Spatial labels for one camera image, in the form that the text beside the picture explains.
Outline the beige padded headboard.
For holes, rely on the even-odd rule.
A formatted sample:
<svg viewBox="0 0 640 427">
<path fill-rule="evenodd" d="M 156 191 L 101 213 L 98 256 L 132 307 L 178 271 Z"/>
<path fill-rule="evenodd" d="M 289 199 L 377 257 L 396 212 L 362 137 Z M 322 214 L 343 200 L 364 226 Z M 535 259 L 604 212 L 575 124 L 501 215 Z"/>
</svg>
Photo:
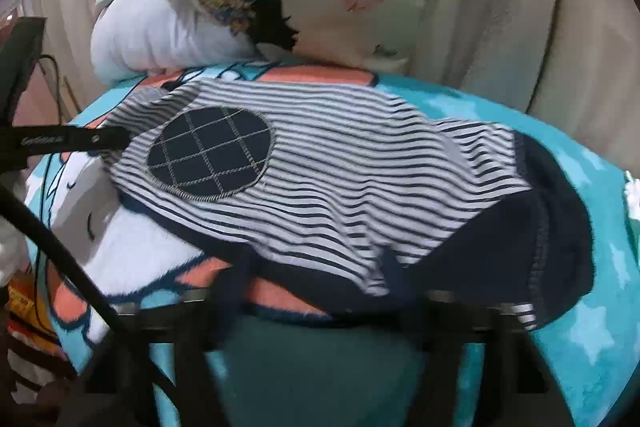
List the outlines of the beige padded headboard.
<svg viewBox="0 0 640 427">
<path fill-rule="evenodd" d="M 90 58 L 96 0 L 26 3 L 47 19 L 44 46 L 87 105 L 107 88 Z M 342 66 L 255 48 L 255 58 Z M 400 75 L 520 110 L 639 168 L 639 0 L 426 0 Z"/>
</svg>

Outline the white plush toy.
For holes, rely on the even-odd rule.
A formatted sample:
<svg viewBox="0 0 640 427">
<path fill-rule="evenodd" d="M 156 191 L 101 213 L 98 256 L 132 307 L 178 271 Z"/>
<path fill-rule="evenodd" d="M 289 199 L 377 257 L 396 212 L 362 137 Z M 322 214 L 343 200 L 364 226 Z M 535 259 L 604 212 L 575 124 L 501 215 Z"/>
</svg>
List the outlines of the white plush toy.
<svg viewBox="0 0 640 427">
<path fill-rule="evenodd" d="M 628 217 L 630 220 L 640 221 L 640 180 L 629 171 L 625 172 L 624 195 Z"/>
</svg>

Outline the striped navy child pants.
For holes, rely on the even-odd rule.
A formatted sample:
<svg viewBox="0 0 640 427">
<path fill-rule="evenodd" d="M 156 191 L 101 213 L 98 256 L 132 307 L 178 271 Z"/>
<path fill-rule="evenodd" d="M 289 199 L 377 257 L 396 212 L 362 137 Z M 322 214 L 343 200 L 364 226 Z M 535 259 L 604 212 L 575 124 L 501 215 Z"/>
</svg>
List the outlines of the striped navy child pants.
<svg viewBox="0 0 640 427">
<path fill-rule="evenodd" d="M 526 329 L 593 288 L 588 211 L 503 124 L 432 119 L 368 86 L 200 78 L 131 93 L 104 158 L 129 209 L 203 253 L 244 254 L 327 314 L 445 293 Z"/>
</svg>

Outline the turquoise star cartoon blanket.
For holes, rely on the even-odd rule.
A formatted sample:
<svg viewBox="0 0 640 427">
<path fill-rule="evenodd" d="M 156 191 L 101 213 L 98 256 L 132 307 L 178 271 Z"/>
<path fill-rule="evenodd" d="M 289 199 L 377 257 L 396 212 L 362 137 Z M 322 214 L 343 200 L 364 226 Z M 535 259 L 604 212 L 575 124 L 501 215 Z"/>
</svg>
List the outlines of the turquoise star cartoon blanket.
<svg viewBox="0 0 640 427">
<path fill-rule="evenodd" d="M 106 127 L 131 93 L 191 80 L 356 84 L 398 96 L 432 119 L 503 124 L 546 148 L 584 202 L 592 230 L 593 288 L 530 339 L 549 372 L 548 395 L 528 395 L 502 425 L 599 426 L 638 388 L 639 269 L 628 233 L 622 170 L 554 128 L 501 105 L 394 75 L 330 66 L 224 64 L 119 83 L 77 117 Z M 182 303 L 205 288 L 239 288 L 241 311 L 206 355 L 228 426 L 407 426 L 425 365 L 405 306 L 327 314 L 262 278 L 258 257 L 228 262 L 127 208 L 104 164 L 109 153 L 62 153 L 40 162 L 27 204 L 117 311 Z M 472 377 L 453 426 L 472 426 Z M 182 426 L 156 399 L 161 426 Z"/>
</svg>

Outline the white plush pillow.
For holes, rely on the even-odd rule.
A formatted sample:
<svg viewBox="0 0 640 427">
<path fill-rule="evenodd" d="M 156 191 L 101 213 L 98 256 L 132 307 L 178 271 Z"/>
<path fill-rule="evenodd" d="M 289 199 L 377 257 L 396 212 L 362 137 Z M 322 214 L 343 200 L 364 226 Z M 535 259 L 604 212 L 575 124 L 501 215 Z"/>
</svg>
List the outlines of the white plush pillow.
<svg viewBox="0 0 640 427">
<path fill-rule="evenodd" d="M 258 57 L 246 35 L 212 22 L 191 0 L 96 0 L 94 10 L 90 58 L 105 86 L 145 72 Z"/>
</svg>

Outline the pink wooden nightstand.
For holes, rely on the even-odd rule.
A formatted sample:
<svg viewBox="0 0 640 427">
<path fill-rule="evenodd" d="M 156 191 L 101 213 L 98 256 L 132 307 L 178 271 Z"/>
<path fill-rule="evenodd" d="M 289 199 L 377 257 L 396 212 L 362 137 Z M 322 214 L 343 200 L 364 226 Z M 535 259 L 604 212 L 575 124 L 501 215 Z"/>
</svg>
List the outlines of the pink wooden nightstand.
<svg viewBox="0 0 640 427">
<path fill-rule="evenodd" d="M 52 55 L 44 54 L 38 60 L 28 86 L 17 103 L 13 124 L 66 124 L 79 111 L 79 105 L 68 87 L 66 77 L 61 74 L 58 62 Z"/>
</svg>

